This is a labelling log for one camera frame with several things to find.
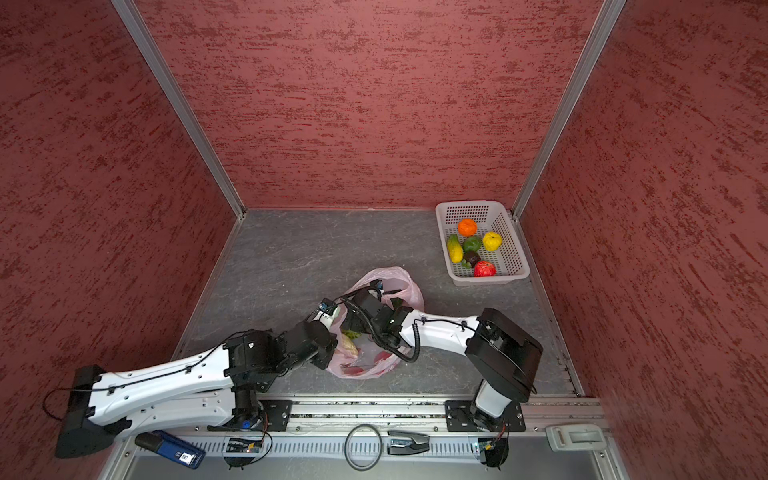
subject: translucent plastic bag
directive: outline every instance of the translucent plastic bag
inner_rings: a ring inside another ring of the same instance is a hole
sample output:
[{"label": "translucent plastic bag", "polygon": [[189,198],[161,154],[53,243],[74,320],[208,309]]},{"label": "translucent plastic bag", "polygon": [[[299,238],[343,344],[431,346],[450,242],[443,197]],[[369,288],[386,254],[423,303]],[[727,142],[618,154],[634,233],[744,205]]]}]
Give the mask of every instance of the translucent plastic bag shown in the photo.
[{"label": "translucent plastic bag", "polygon": [[[414,283],[411,276],[399,266],[377,268],[368,272],[355,285],[346,291],[349,293],[371,281],[380,279],[384,282],[384,291],[401,289],[393,295],[384,295],[382,301],[392,307],[393,298],[401,298],[404,306],[410,306],[417,310],[424,310],[424,297],[419,286]],[[394,369],[400,359],[379,348],[368,335],[361,335],[354,340],[341,333],[341,324],[346,318],[346,307],[342,304],[341,314],[330,327],[330,332],[335,333],[339,339],[339,345],[333,353],[333,358],[328,365],[328,371],[342,379],[374,379]],[[410,350],[407,346],[401,346],[400,351],[406,353]]]}]

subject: rubber ring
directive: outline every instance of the rubber ring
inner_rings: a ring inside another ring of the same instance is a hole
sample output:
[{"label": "rubber ring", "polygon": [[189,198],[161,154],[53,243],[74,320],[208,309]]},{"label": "rubber ring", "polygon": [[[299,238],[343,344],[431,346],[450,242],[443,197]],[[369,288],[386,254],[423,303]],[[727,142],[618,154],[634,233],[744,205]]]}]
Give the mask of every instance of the rubber ring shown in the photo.
[{"label": "rubber ring", "polygon": [[[347,452],[347,446],[349,445],[349,439],[352,438],[352,435],[355,434],[360,429],[371,429],[373,430],[373,433],[376,433],[376,436],[379,437],[379,454],[376,456],[375,459],[373,459],[373,462],[370,462],[368,465],[360,466],[357,465],[355,462],[353,462],[349,458],[349,452]],[[344,439],[344,459],[349,464],[350,467],[352,467],[354,470],[357,470],[358,472],[367,472],[371,468],[375,467],[377,463],[379,463],[379,460],[382,458],[382,451],[384,450],[384,441],[382,440],[382,435],[379,433],[379,430],[376,429],[375,426],[370,425],[369,423],[361,423],[354,429],[352,429],[349,434],[346,436],[346,439]]]}]

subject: red wall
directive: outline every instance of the red wall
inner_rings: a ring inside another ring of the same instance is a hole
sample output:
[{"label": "red wall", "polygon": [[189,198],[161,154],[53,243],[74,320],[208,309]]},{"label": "red wall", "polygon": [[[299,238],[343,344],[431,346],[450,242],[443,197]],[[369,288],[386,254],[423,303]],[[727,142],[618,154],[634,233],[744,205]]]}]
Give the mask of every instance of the red wall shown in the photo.
[{"label": "red wall", "polygon": [[601,0],[137,0],[248,207],[511,206]]},{"label": "red wall", "polygon": [[0,30],[0,478],[89,478],[42,396],[167,361],[233,214],[109,2],[6,2]]},{"label": "red wall", "polygon": [[523,227],[633,480],[768,478],[768,5],[627,2]]}]

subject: blue and black device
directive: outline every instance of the blue and black device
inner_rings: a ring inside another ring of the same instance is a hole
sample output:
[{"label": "blue and black device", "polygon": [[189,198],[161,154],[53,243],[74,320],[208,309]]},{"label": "blue and black device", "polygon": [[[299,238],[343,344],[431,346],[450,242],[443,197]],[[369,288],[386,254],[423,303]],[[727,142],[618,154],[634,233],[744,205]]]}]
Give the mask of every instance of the blue and black device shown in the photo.
[{"label": "blue and black device", "polygon": [[137,446],[184,465],[197,468],[205,458],[205,451],[162,430],[136,435]]}]

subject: white label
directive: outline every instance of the white label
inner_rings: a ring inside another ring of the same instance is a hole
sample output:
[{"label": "white label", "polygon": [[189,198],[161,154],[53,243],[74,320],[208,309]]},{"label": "white label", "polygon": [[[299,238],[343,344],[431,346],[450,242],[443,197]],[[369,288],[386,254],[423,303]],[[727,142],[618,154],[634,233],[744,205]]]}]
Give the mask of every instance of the white label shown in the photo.
[{"label": "white label", "polygon": [[179,462],[189,465],[194,460],[194,455],[190,453],[182,453],[179,457]]}]

